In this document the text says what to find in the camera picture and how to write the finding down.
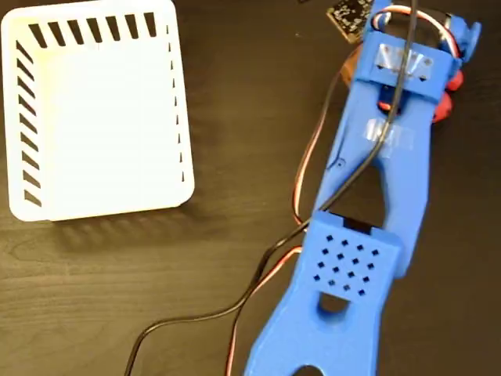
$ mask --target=blue robotic arm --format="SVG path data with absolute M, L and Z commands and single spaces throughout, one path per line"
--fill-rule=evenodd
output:
M 387 5 L 376 0 L 373 14 Z M 375 160 L 384 181 L 384 227 L 360 233 L 347 228 L 343 218 L 316 209 L 372 150 L 386 120 L 378 99 L 396 84 L 405 41 L 366 27 L 303 252 L 286 294 L 254 344 L 246 376 L 291 376 L 305 365 L 325 376 L 376 374 L 380 315 L 393 279 L 409 267 L 427 206 L 434 109 L 447 82 L 471 58 L 481 27 L 469 28 L 451 16 L 449 30 L 460 58 L 451 56 L 446 45 L 413 44 L 399 115 Z M 347 308 L 325 312 L 319 305 L 322 293 L 346 300 Z

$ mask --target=white basket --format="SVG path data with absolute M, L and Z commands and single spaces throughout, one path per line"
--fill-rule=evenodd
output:
M 193 194 L 175 7 L 102 0 L 2 21 L 12 213 L 63 220 L 178 206 Z

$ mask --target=blue base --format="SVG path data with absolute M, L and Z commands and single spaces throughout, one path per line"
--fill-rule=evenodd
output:
M 291 376 L 305 365 L 324 375 L 374 375 L 380 315 L 395 275 L 400 240 L 373 228 L 343 227 L 314 215 L 294 278 L 254 344 L 246 376 Z M 319 307 L 326 293 L 349 301 L 345 311 Z

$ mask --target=circuit board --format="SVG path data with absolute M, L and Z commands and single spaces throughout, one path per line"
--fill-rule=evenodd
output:
M 362 40 L 373 0 L 341 0 L 327 10 L 327 16 L 349 43 Z

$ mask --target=dark wood surface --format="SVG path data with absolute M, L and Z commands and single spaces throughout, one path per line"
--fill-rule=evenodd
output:
M 4 0 L 0 13 L 47 3 Z M 485 28 L 455 110 L 433 134 L 430 205 L 409 274 L 387 303 L 380 375 L 499 374 L 501 14 L 494 0 L 422 3 Z M 328 81 L 350 49 L 324 16 L 329 5 L 177 2 L 196 170 L 196 193 L 181 208 L 19 222 L 8 206 L 2 133 L 1 375 L 120 375 L 150 321 L 203 313 L 240 296 L 264 248 L 293 226 L 295 168 Z M 338 88 L 333 101 L 305 208 L 346 92 Z M 379 189 L 370 172 L 337 211 L 380 220 Z M 292 268 L 246 308 L 234 374 L 242 374 Z M 222 375 L 231 322 L 157 332 L 145 342 L 135 375 Z

